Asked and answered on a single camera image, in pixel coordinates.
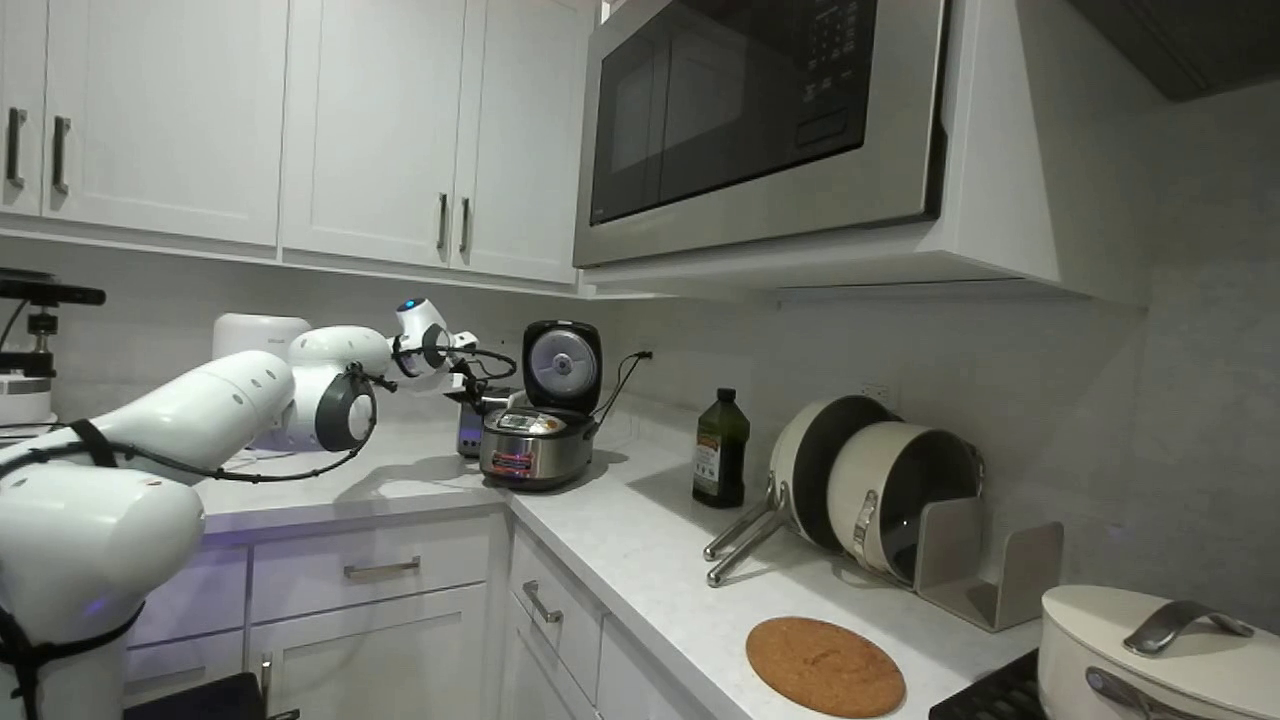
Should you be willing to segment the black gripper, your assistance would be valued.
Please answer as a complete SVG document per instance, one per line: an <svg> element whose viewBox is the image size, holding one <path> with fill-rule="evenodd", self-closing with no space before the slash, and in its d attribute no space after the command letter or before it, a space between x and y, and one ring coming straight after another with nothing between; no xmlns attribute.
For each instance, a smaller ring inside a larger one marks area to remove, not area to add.
<svg viewBox="0 0 1280 720"><path fill-rule="evenodd" d="M447 368L447 387L445 387L447 398L477 407L493 392L489 370L480 365L480 338L471 332L447 336L445 368Z"/></svg>

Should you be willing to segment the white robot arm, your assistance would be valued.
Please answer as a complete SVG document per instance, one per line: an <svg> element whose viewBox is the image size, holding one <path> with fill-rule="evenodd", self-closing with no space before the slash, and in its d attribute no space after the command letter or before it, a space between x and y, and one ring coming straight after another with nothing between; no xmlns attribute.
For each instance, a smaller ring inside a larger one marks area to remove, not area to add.
<svg viewBox="0 0 1280 720"><path fill-rule="evenodd" d="M467 387L471 332L433 299L396 319L392 336L333 324L241 348L0 452L0 720L125 716L125 636L199 549L197 485L263 485L237 452L325 452L333 471L373 438L376 384L447 370Z"/></svg>

